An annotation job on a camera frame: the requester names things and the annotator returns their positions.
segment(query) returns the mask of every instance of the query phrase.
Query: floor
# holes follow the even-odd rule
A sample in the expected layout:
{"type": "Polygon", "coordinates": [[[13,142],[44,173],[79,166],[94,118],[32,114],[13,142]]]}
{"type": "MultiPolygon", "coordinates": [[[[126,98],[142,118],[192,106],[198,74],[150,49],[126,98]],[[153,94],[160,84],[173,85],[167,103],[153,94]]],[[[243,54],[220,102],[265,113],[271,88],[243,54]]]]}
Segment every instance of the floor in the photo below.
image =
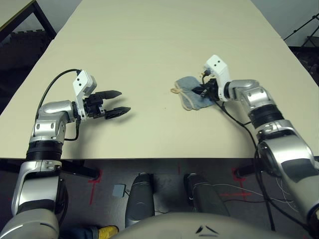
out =
{"type": "MultiPolygon", "coordinates": [[[[238,181],[232,169],[249,164],[247,159],[131,159],[131,160],[90,160],[86,166],[101,171],[100,182],[92,183],[88,179],[62,173],[69,193],[69,207],[61,229],[74,226],[116,225],[120,230],[125,227],[125,209],[128,196],[123,198],[112,196],[115,184],[126,184],[130,189],[133,180],[141,172],[153,173],[155,182],[155,209],[160,212],[191,212],[183,186],[183,176],[196,172],[206,177],[212,184],[231,184],[237,187],[260,192],[255,176],[238,181]]],[[[10,201],[17,175],[0,171],[0,228],[11,218],[10,201]]],[[[283,192],[276,179],[264,175],[265,185],[271,197],[283,199],[283,192]]],[[[225,202],[230,215],[244,220],[257,227],[270,229],[264,203],[247,203],[229,201],[232,199],[245,201],[262,201],[261,196],[231,186],[215,186],[215,190],[225,202]]],[[[299,214],[286,203],[277,203],[283,210],[301,220],[299,214]]],[[[272,213],[276,230],[291,238],[310,238],[301,227],[282,216],[274,208],[272,213]]]]}

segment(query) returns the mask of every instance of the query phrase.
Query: black cable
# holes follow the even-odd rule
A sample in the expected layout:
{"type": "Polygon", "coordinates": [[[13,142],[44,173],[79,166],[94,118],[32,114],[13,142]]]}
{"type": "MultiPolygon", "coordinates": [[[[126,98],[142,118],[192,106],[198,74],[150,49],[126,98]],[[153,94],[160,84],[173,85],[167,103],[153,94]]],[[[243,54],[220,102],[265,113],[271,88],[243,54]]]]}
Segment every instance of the black cable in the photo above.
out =
{"type": "Polygon", "coordinates": [[[258,157],[258,151],[256,149],[255,152],[255,160],[254,160],[254,167],[255,167],[255,174],[256,174],[256,179],[257,182],[259,184],[260,189],[262,190],[262,193],[266,196],[267,201],[275,208],[277,209],[281,214],[283,214],[284,216],[286,216],[287,218],[289,218],[290,220],[292,220],[293,222],[295,222],[296,224],[300,225],[303,229],[305,229],[306,231],[309,231],[309,228],[306,224],[300,222],[299,220],[297,220],[296,218],[294,218],[293,216],[289,215],[288,213],[286,213],[284,210],[282,210],[280,207],[278,207],[268,196],[267,191],[266,191],[266,187],[265,184],[263,182],[263,177],[262,174],[260,172],[260,170],[257,170],[257,165],[256,165],[256,161],[257,159],[259,159],[258,157]]]}
{"type": "MultiPolygon", "coordinates": [[[[205,76],[207,76],[207,75],[209,75],[209,74],[210,74],[210,72],[206,72],[206,71],[205,71],[204,74],[203,74],[203,76],[202,76],[202,78],[201,78],[204,88],[205,88],[204,78],[205,78],[205,76]]],[[[251,140],[252,140],[252,142],[253,142],[253,144],[254,144],[254,146],[255,146],[255,149],[257,149],[257,145],[256,145],[256,143],[255,143],[255,140],[254,140],[253,135],[251,134],[251,132],[249,131],[249,129],[245,126],[245,125],[248,124],[248,123],[244,124],[244,123],[241,123],[240,121],[236,120],[230,113],[228,113],[228,111],[227,111],[227,109],[226,109],[226,107],[225,107],[225,103],[224,103],[224,102],[222,103],[222,105],[220,105],[220,104],[218,104],[218,103],[214,100],[213,97],[211,97],[211,99],[215,102],[215,104],[216,104],[228,117],[230,117],[233,121],[235,121],[238,125],[240,125],[241,127],[243,127],[243,128],[248,132],[248,134],[249,134],[249,136],[250,136],[250,138],[251,138],[251,140]]],[[[268,196],[268,195],[265,196],[263,190],[262,190],[262,194],[263,194],[264,199],[265,199],[265,204],[266,204],[266,208],[267,208],[267,213],[268,213],[268,217],[269,217],[269,221],[270,221],[271,230],[272,230],[272,231],[275,231],[275,224],[274,224],[273,215],[272,215],[272,213],[271,213],[269,201],[267,200],[267,196],[268,196]]]]}
{"type": "Polygon", "coordinates": [[[39,103],[39,106],[38,106],[38,109],[36,110],[36,114],[35,114],[35,120],[38,118],[38,113],[39,113],[39,109],[41,108],[42,104],[43,104],[43,101],[46,97],[46,95],[48,94],[50,88],[53,86],[53,84],[57,81],[57,79],[59,79],[61,76],[63,76],[64,74],[66,73],[69,73],[69,72],[72,72],[72,71],[76,71],[77,73],[80,72],[81,70],[78,70],[78,69],[69,69],[69,70],[66,70],[66,71],[63,71],[62,73],[60,73],[59,75],[57,75],[53,81],[51,81],[51,83],[49,84],[48,88],[46,88],[41,100],[40,100],[40,103],[39,103]]]}
{"type": "Polygon", "coordinates": [[[80,132],[80,123],[81,123],[81,117],[78,116],[78,118],[75,121],[75,130],[76,130],[76,135],[75,138],[65,138],[65,141],[76,141],[79,137],[79,132],[80,132]]]}
{"type": "Polygon", "coordinates": [[[262,182],[262,179],[261,179],[261,172],[260,170],[258,170],[257,168],[257,159],[258,159],[258,149],[257,147],[255,147],[256,150],[255,150],[255,155],[254,155],[254,159],[253,159],[253,165],[254,165],[254,169],[255,169],[255,176],[256,176],[256,180],[257,180],[257,183],[259,185],[259,188],[264,196],[264,199],[265,199],[265,204],[266,204],[266,208],[267,208],[267,212],[268,212],[268,217],[269,217],[269,221],[270,221],[270,226],[271,226],[271,230],[272,231],[275,231],[276,228],[275,228],[275,223],[274,223],[274,219],[273,219],[273,215],[271,213],[271,208],[270,208],[270,198],[266,192],[266,188],[262,182]]]}
{"type": "MultiPolygon", "coordinates": [[[[205,74],[202,76],[202,78],[201,78],[204,88],[205,88],[205,82],[204,82],[205,76],[207,76],[206,73],[205,73],[205,74]]],[[[253,142],[253,144],[254,144],[254,146],[255,146],[255,148],[256,148],[256,143],[255,143],[254,137],[253,137],[253,135],[251,134],[251,132],[249,131],[249,129],[246,127],[246,125],[249,124],[249,123],[251,123],[251,122],[242,123],[242,122],[238,121],[237,119],[235,119],[235,118],[227,111],[227,109],[226,109],[226,107],[225,107],[225,105],[224,105],[225,102],[223,102],[222,105],[220,105],[219,103],[217,103],[217,102],[213,99],[213,97],[211,97],[211,99],[214,101],[214,103],[215,103],[228,117],[230,117],[233,121],[235,121],[237,124],[239,124],[241,127],[243,127],[243,128],[248,132],[248,134],[249,134],[249,136],[250,136],[250,138],[251,138],[251,140],[252,140],[252,142],[253,142]]]]}
{"type": "MultiPolygon", "coordinates": [[[[79,69],[69,69],[69,70],[63,71],[62,73],[60,73],[59,75],[57,75],[57,76],[51,81],[51,83],[50,83],[49,86],[46,88],[46,90],[45,90],[45,92],[44,92],[44,94],[43,94],[43,96],[42,96],[42,98],[41,98],[41,100],[40,100],[40,103],[39,103],[39,105],[38,105],[38,109],[36,110],[36,114],[35,114],[35,121],[36,121],[36,119],[37,119],[38,116],[39,116],[39,109],[41,108],[41,106],[42,106],[42,104],[43,104],[43,101],[44,101],[46,95],[48,94],[49,90],[50,90],[51,87],[53,86],[53,84],[54,84],[61,76],[63,76],[64,74],[69,73],[69,72],[73,72],[73,71],[75,71],[77,74],[79,74],[81,70],[79,70],[79,69]]],[[[80,132],[80,123],[81,123],[81,118],[78,117],[78,118],[76,119],[76,122],[75,122],[75,130],[76,130],[76,136],[75,136],[75,138],[65,138],[65,139],[64,139],[65,141],[75,141],[75,140],[78,139],[78,137],[79,137],[79,132],[80,132]]]]}
{"type": "Polygon", "coordinates": [[[68,190],[65,187],[64,208],[63,208],[63,213],[59,219],[59,226],[61,226],[61,224],[65,218],[66,212],[68,211],[68,206],[69,206],[69,194],[68,194],[68,190]]]}
{"type": "MultiPolygon", "coordinates": [[[[203,87],[205,87],[205,83],[204,83],[204,77],[205,76],[208,76],[210,73],[209,72],[205,72],[204,75],[202,76],[202,83],[203,83],[203,87]]],[[[275,224],[274,224],[274,220],[273,220],[273,216],[272,216],[272,213],[271,213],[271,209],[270,209],[270,205],[269,203],[272,204],[272,206],[274,208],[276,208],[280,213],[282,213],[284,216],[286,216],[287,218],[289,218],[290,220],[292,220],[293,222],[297,223],[298,225],[300,225],[301,227],[303,227],[306,231],[309,231],[307,225],[301,223],[299,220],[295,219],[294,217],[292,217],[291,215],[289,215],[288,213],[286,213],[285,211],[283,211],[281,208],[279,208],[274,202],[272,199],[269,198],[268,194],[267,194],[267,191],[266,191],[266,187],[264,185],[264,182],[263,182],[263,178],[262,178],[262,174],[261,174],[261,171],[258,170],[257,168],[257,160],[259,159],[259,155],[258,155],[258,148],[257,148],[257,145],[255,143],[255,140],[251,134],[251,132],[249,131],[249,129],[245,126],[247,124],[249,124],[250,122],[248,123],[241,123],[239,122],[238,120],[236,120],[233,116],[231,116],[228,111],[226,110],[225,106],[224,106],[224,102],[222,103],[222,105],[218,104],[213,98],[212,100],[217,104],[217,106],[227,115],[229,116],[232,120],[234,120],[236,123],[238,123],[240,126],[242,126],[250,135],[250,138],[252,139],[253,141],[253,144],[255,146],[255,156],[254,156],[254,159],[253,159],[253,165],[254,165],[254,168],[255,168],[255,176],[256,176],[256,180],[259,184],[259,187],[262,191],[262,194],[264,196],[264,199],[265,199],[265,203],[266,203],[266,207],[267,207],[267,212],[268,212],[268,216],[269,216],[269,221],[270,221],[270,224],[271,224],[271,229],[274,231],[275,230],[275,224]]]]}

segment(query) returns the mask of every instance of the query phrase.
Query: wire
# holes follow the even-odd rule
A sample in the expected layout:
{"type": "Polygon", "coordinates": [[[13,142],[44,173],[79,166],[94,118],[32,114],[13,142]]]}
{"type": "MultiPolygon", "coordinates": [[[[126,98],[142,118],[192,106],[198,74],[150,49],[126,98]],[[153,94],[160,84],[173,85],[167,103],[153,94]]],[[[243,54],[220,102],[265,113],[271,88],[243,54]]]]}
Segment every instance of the wire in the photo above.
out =
{"type": "Polygon", "coordinates": [[[245,201],[245,200],[240,200],[240,199],[227,199],[223,201],[224,203],[231,202],[231,201],[236,201],[236,202],[243,202],[243,203],[264,203],[265,201],[245,201]]]}
{"type": "MultiPolygon", "coordinates": [[[[81,70],[79,70],[79,69],[69,69],[69,70],[63,71],[62,73],[60,73],[59,75],[57,75],[57,76],[51,81],[51,83],[50,83],[49,86],[46,88],[46,90],[45,90],[45,92],[44,92],[44,94],[43,94],[43,96],[42,96],[42,98],[41,98],[41,100],[40,100],[40,103],[39,103],[38,108],[37,108],[37,110],[36,110],[36,114],[35,114],[35,119],[34,119],[34,121],[36,121],[36,119],[38,118],[38,116],[39,116],[39,110],[40,110],[40,108],[41,108],[41,106],[42,106],[42,104],[43,104],[43,101],[44,101],[46,95],[48,94],[48,92],[49,92],[49,90],[51,89],[51,87],[53,86],[53,84],[54,84],[61,76],[63,76],[64,74],[69,73],[69,72],[73,72],[73,71],[75,71],[77,74],[79,74],[79,72],[80,72],[81,70]]],[[[75,141],[75,140],[78,139],[78,137],[79,137],[79,132],[80,132],[80,123],[81,123],[81,118],[80,118],[80,117],[77,117],[76,122],[75,122],[76,136],[75,136],[75,138],[65,138],[65,139],[64,139],[65,141],[75,141]]]]}
{"type": "MultiPolygon", "coordinates": [[[[283,188],[283,180],[281,180],[281,189],[282,189],[282,188],[283,188]]],[[[283,193],[284,199],[286,199],[286,195],[285,195],[283,189],[282,189],[282,193],[283,193]]],[[[290,205],[290,203],[288,203],[288,206],[289,206],[292,210],[294,210],[295,212],[298,213],[298,210],[294,209],[294,208],[290,205]]]]}
{"type": "MultiPolygon", "coordinates": [[[[256,150],[255,153],[255,159],[258,159],[258,152],[256,150]]],[[[305,229],[306,231],[309,231],[309,228],[307,225],[305,225],[304,223],[300,222],[299,220],[297,220],[296,218],[292,217],[291,215],[289,215],[288,213],[286,213],[284,210],[282,210],[280,207],[278,207],[272,200],[269,199],[264,182],[263,182],[263,177],[262,174],[259,170],[257,170],[257,165],[254,163],[254,166],[256,166],[256,179],[257,182],[261,188],[261,190],[263,191],[264,196],[267,198],[267,201],[275,208],[277,209],[281,214],[283,214],[284,216],[286,216],[287,218],[289,218],[290,220],[292,220],[293,222],[295,222],[296,224],[300,225],[303,229],[305,229]]]]}
{"type": "MultiPolygon", "coordinates": [[[[205,76],[207,76],[207,73],[204,73],[204,75],[202,76],[201,80],[202,80],[202,83],[203,83],[203,86],[205,88],[205,82],[204,82],[204,78],[205,76]]],[[[254,140],[254,137],[253,135],[251,134],[251,132],[249,131],[249,129],[246,127],[247,124],[251,123],[251,122],[247,122],[247,123],[242,123],[240,121],[238,121],[237,119],[235,119],[226,109],[226,107],[224,106],[225,102],[222,103],[222,105],[220,105],[219,103],[217,103],[216,100],[214,100],[213,97],[211,97],[211,99],[214,101],[214,103],[228,116],[230,117],[233,121],[235,121],[237,124],[239,124],[241,127],[243,127],[249,134],[255,148],[256,148],[256,143],[255,143],[255,140],[254,140]]]]}
{"type": "MultiPolygon", "coordinates": [[[[254,191],[246,189],[246,188],[237,187],[237,186],[232,185],[232,184],[219,183],[219,184],[213,184],[212,186],[213,187],[215,187],[215,186],[230,186],[230,187],[238,188],[238,189],[241,189],[241,190],[244,190],[244,191],[247,191],[247,192],[251,192],[251,193],[254,193],[256,195],[259,195],[259,196],[263,197],[263,195],[261,193],[254,192],[254,191]]],[[[279,203],[288,203],[287,199],[284,199],[284,200],[280,200],[280,199],[277,199],[277,198],[270,198],[270,199],[274,200],[274,201],[277,201],[279,203]]]]}
{"type": "Polygon", "coordinates": [[[265,188],[264,183],[262,181],[261,172],[260,172],[260,170],[257,169],[257,159],[258,159],[258,148],[256,147],[255,156],[254,156],[254,159],[253,159],[253,165],[254,165],[254,168],[255,168],[255,176],[256,176],[256,180],[257,180],[257,182],[259,184],[260,190],[262,191],[264,199],[266,201],[265,204],[266,204],[266,208],[267,208],[267,212],[268,212],[268,217],[269,217],[271,230],[275,231],[276,230],[275,223],[274,223],[273,215],[272,215],[271,208],[270,208],[270,205],[269,205],[269,202],[271,202],[271,200],[270,200],[270,198],[269,198],[269,196],[268,196],[268,194],[266,192],[266,188],[265,188]]]}
{"type": "Polygon", "coordinates": [[[81,123],[81,117],[78,116],[75,121],[75,130],[76,130],[75,138],[65,138],[64,139],[65,141],[76,141],[78,139],[79,132],[80,132],[80,123],[81,123]]]}
{"type": "Polygon", "coordinates": [[[59,78],[60,78],[61,76],[63,76],[64,74],[69,73],[69,72],[73,72],[73,71],[79,72],[80,70],[78,70],[78,69],[69,69],[69,70],[63,71],[62,73],[60,73],[59,75],[57,75],[57,76],[53,79],[53,81],[51,81],[51,83],[49,84],[48,88],[46,88],[46,90],[45,90],[45,92],[44,92],[44,94],[43,94],[43,96],[42,96],[42,98],[41,98],[41,100],[40,100],[38,109],[36,110],[36,114],[35,114],[35,121],[36,121],[36,119],[38,118],[39,109],[41,108],[41,106],[42,106],[42,104],[43,104],[43,101],[44,101],[46,95],[48,94],[50,88],[53,86],[53,84],[57,81],[57,79],[59,79],[59,78]]]}
{"type": "MultiPolygon", "coordinates": [[[[210,72],[204,72],[203,76],[202,76],[202,82],[203,82],[203,86],[205,87],[205,83],[204,83],[204,77],[205,76],[208,76],[210,74],[210,72]]],[[[267,207],[267,212],[268,212],[268,216],[269,216],[269,221],[270,221],[270,224],[271,224],[271,229],[274,231],[275,230],[275,224],[274,224],[274,220],[273,220],[273,216],[272,216],[272,213],[271,213],[271,209],[270,209],[270,205],[269,203],[274,207],[276,208],[280,213],[282,213],[284,216],[286,216],[287,218],[289,218],[290,220],[292,220],[293,222],[297,223],[298,225],[302,226],[306,231],[308,231],[308,227],[307,225],[301,223],[300,221],[298,221],[297,219],[295,219],[294,217],[290,216],[288,213],[286,213],[285,211],[283,211],[281,208],[279,208],[274,202],[273,202],[273,199],[272,198],[269,198],[268,194],[267,194],[267,191],[266,191],[266,187],[264,185],[264,182],[263,182],[263,178],[262,178],[262,174],[261,174],[261,171],[257,169],[257,160],[259,159],[259,155],[258,155],[258,148],[257,148],[257,145],[255,143],[255,140],[251,134],[251,132],[249,131],[249,129],[245,126],[245,124],[239,122],[238,120],[236,120],[233,116],[231,116],[228,111],[226,110],[225,106],[224,106],[224,103],[222,105],[218,104],[213,98],[212,100],[217,104],[217,106],[226,114],[228,115],[232,120],[234,120],[236,123],[238,123],[240,126],[242,126],[248,133],[249,133],[249,136],[250,138],[252,139],[252,142],[255,146],[255,156],[254,156],[254,159],[252,160],[253,161],[253,165],[254,165],[254,168],[255,168],[255,176],[256,176],[256,180],[259,184],[259,187],[262,191],[262,196],[264,197],[265,199],[265,203],[266,203],[266,207],[267,207]]]]}
{"type": "Polygon", "coordinates": [[[283,189],[283,180],[281,180],[281,186],[279,185],[278,179],[276,178],[276,182],[278,187],[281,189],[282,192],[286,193],[287,195],[290,195],[290,193],[287,193],[284,189],[283,189]]]}
{"type": "Polygon", "coordinates": [[[282,210],[280,207],[278,207],[273,201],[269,201],[271,203],[271,205],[273,205],[274,208],[276,208],[280,213],[282,213],[284,216],[286,216],[287,218],[289,218],[290,220],[292,220],[293,222],[297,223],[298,225],[300,225],[303,229],[305,229],[306,231],[309,231],[309,228],[306,224],[303,224],[302,222],[300,222],[299,220],[297,220],[296,218],[290,216],[288,213],[286,213],[284,210],[282,210]]]}

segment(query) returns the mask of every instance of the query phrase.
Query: metal stand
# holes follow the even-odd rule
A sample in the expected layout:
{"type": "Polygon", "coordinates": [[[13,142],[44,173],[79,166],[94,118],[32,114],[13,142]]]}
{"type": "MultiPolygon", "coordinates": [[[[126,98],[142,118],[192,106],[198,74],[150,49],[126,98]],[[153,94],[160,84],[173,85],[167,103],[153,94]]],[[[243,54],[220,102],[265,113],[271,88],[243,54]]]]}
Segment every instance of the metal stand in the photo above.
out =
{"type": "MultiPolygon", "coordinates": [[[[100,172],[95,169],[84,167],[84,160],[74,160],[72,162],[61,160],[62,168],[61,171],[81,177],[90,178],[92,180],[97,179],[100,176],[100,172]]],[[[20,165],[9,163],[7,159],[0,160],[0,170],[11,172],[11,173],[19,173],[20,165]]]]}
{"type": "Polygon", "coordinates": [[[48,36],[52,39],[55,38],[56,32],[50,24],[49,20],[44,15],[42,9],[36,1],[32,1],[22,9],[16,16],[10,19],[4,26],[0,26],[0,42],[2,42],[16,27],[18,27],[28,16],[32,13],[36,16],[38,21],[43,26],[48,36]]]}
{"type": "MultiPolygon", "coordinates": [[[[318,20],[319,21],[319,13],[317,15],[314,15],[312,16],[312,18],[307,21],[305,24],[303,24],[301,27],[299,27],[298,29],[294,30],[293,33],[291,33],[289,36],[287,36],[285,40],[287,40],[289,37],[291,37],[292,35],[294,35],[297,31],[299,31],[300,29],[302,29],[304,26],[306,26],[309,22],[313,21],[313,20],[318,20]]],[[[313,41],[311,41],[311,38],[313,37],[313,35],[319,30],[319,26],[314,30],[314,32],[310,35],[310,36],[307,36],[307,40],[302,44],[302,46],[300,47],[299,49],[299,52],[300,50],[307,44],[307,42],[310,42],[314,47],[317,47],[313,41]]]]}

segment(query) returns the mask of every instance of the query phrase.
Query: red tape mark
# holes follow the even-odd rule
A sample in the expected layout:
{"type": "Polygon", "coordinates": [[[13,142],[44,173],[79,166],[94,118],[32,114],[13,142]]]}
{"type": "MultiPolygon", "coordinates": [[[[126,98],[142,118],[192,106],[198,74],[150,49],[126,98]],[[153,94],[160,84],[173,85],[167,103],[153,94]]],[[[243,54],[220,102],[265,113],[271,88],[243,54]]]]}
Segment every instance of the red tape mark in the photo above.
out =
{"type": "Polygon", "coordinates": [[[95,191],[95,184],[100,183],[102,179],[102,174],[103,171],[100,170],[100,175],[96,180],[89,180],[88,183],[92,183],[92,191],[91,191],[91,197],[90,197],[90,205],[92,205],[93,202],[93,196],[94,196],[94,191],[95,191]]]}
{"type": "MultiPolygon", "coordinates": [[[[236,171],[236,168],[231,168],[231,174],[233,175],[233,180],[235,182],[239,182],[240,187],[243,188],[244,187],[243,182],[246,180],[246,178],[236,177],[235,171],[236,171]]],[[[244,199],[244,201],[246,201],[247,199],[246,199],[245,192],[244,192],[244,190],[241,190],[241,191],[243,192],[243,199],[244,199]]]]}

